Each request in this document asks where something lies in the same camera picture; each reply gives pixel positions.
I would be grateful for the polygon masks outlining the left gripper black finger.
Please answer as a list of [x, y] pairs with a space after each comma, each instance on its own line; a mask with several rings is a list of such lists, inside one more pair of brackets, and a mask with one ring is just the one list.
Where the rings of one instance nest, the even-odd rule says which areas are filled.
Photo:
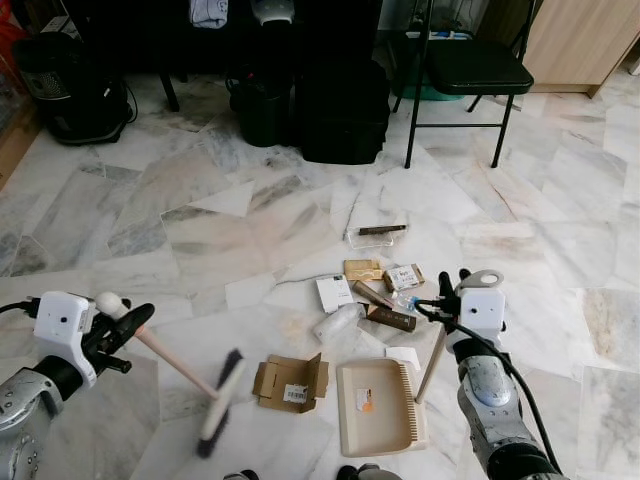
[[155, 307], [151, 303], [142, 303], [136, 308], [129, 308], [127, 303], [104, 303], [102, 312], [113, 319], [111, 347], [123, 347], [128, 340], [134, 338], [147, 347], [154, 347], [154, 335], [145, 328], [147, 320], [155, 314]]

